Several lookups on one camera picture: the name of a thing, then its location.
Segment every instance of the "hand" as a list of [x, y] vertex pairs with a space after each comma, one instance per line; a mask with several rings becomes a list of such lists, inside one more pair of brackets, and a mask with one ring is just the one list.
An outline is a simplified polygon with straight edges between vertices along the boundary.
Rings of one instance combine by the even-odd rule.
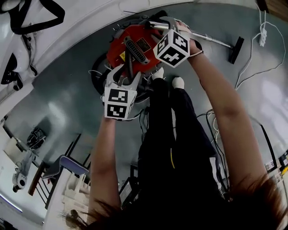
[[[189, 29], [183, 22], [181, 21], [176, 21], [176, 24], [182, 27], [186, 27]], [[197, 48], [195, 41], [190, 38], [190, 55], [198, 53], [200, 50]]]

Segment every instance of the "chair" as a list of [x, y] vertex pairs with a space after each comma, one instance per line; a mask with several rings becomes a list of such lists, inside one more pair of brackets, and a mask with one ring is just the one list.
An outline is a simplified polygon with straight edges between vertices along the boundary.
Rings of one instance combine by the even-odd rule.
[[42, 179], [48, 179], [53, 176], [56, 176], [60, 173], [61, 166], [64, 166], [68, 170], [72, 171], [77, 175], [87, 174], [88, 169], [80, 165], [77, 161], [69, 158], [65, 155], [61, 155], [58, 159], [50, 166], [50, 168], [45, 172]]

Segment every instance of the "hair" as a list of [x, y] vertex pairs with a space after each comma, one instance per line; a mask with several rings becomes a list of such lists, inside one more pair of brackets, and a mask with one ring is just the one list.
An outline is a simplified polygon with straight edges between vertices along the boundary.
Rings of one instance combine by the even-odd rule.
[[[120, 210], [103, 201], [95, 200], [95, 202], [103, 211], [94, 210], [87, 213], [90, 224], [83, 221], [78, 215], [64, 215], [68, 225], [79, 230], [105, 230], [118, 228], [119, 224], [129, 223], [126, 220], [133, 219], [131, 215], [140, 215], [140, 213], [135, 214], [133, 210], [129, 210], [133, 206], [126, 210]], [[284, 208], [282, 204], [281, 194], [276, 183], [273, 179], [266, 179], [266, 177], [254, 182], [247, 189], [241, 189], [240, 186], [235, 187], [229, 193], [227, 205], [217, 207], [217, 211], [226, 215], [221, 219], [223, 220], [222, 229], [241, 230], [276, 230], [287, 214], [287, 208]]]

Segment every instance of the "yellow stripe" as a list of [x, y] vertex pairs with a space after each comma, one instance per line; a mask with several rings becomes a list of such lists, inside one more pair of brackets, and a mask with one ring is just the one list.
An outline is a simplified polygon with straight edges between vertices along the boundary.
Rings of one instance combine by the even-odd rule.
[[171, 163], [172, 163], [172, 166], [173, 166], [173, 168], [175, 168], [174, 163], [173, 163], [173, 159], [172, 159], [172, 151], [171, 151], [171, 153], [170, 153], [170, 156], [171, 156]]

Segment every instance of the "gray floor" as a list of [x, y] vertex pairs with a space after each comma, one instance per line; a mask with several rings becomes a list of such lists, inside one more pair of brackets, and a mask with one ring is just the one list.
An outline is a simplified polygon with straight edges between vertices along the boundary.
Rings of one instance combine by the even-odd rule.
[[[236, 44], [239, 36], [245, 39], [235, 65], [228, 60], [225, 47], [200, 41], [204, 53], [211, 62], [235, 85], [237, 76], [250, 57], [251, 37], [259, 31], [259, 13], [246, 7], [228, 4], [180, 4], [164, 8], [169, 15], [187, 23], [193, 30], [207, 33], [222, 41]], [[267, 20], [276, 24], [285, 41], [288, 41], [288, 24], [273, 16]], [[75, 156], [83, 161], [97, 135], [103, 114], [103, 106], [94, 89], [88, 70], [96, 58], [107, 51], [113, 25], [84, 39], [68, 50], [35, 80], [35, 89], [9, 114], [6, 125], [12, 133], [26, 140], [33, 127], [39, 125], [48, 134], [47, 141], [39, 149], [39, 156], [52, 163], [64, 154], [78, 133], [83, 139]], [[267, 42], [260, 48], [255, 41], [253, 61], [243, 79], [251, 74], [276, 66], [281, 62], [284, 49], [277, 31], [266, 26]], [[250, 115], [257, 118], [267, 130], [277, 155], [288, 147], [288, 58], [277, 70], [255, 76], [239, 89]], [[211, 104], [202, 89], [195, 72], [187, 62], [176, 69], [165, 67], [165, 76], [170, 81], [173, 75], [185, 80], [185, 89], [191, 96], [196, 114], [211, 109]], [[147, 104], [135, 105], [136, 114]], [[199, 119], [208, 133], [204, 118]], [[257, 139], [263, 153], [264, 163], [271, 160], [267, 144], [259, 127], [255, 125]], [[131, 162], [137, 160], [141, 144], [141, 130], [137, 120], [117, 122], [116, 156], [119, 181], [127, 179]]]

